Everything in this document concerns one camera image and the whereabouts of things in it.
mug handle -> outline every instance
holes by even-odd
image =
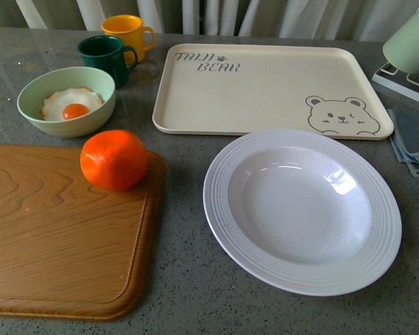
[[[138,65],[138,55],[135,49],[133,49],[130,45],[126,45],[123,47],[123,52],[126,52],[126,51],[132,51],[133,54],[135,55],[135,61],[131,65],[126,66],[127,72],[130,72]]]
[[[151,44],[145,45],[145,51],[147,51],[147,50],[152,49],[152,47],[155,44],[155,33],[154,33],[154,30],[152,30],[151,27],[142,27],[141,28],[141,32],[144,33],[145,31],[150,32],[151,35],[152,35],[152,42],[151,42]]]

light green bowl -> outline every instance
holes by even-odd
[[[47,96],[69,88],[88,87],[104,104],[86,115],[65,121],[45,121],[39,111]],[[62,68],[46,73],[30,82],[17,98],[19,112],[35,127],[59,137],[77,137],[99,129],[115,108],[115,81],[106,72],[84,66]]]

dark green mug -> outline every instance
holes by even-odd
[[[131,46],[124,46],[122,39],[116,36],[99,35],[86,38],[78,45],[78,52],[86,66],[99,68],[111,75],[117,87],[128,81],[128,74],[138,64],[138,56]],[[124,52],[133,52],[135,61],[126,65]]]

fried egg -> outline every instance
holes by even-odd
[[[93,112],[102,99],[87,87],[56,91],[44,100],[40,114],[46,121],[65,121]]]

napkin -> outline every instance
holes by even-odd
[[[388,110],[394,123],[390,136],[397,160],[406,163],[414,177],[419,177],[419,111]]]

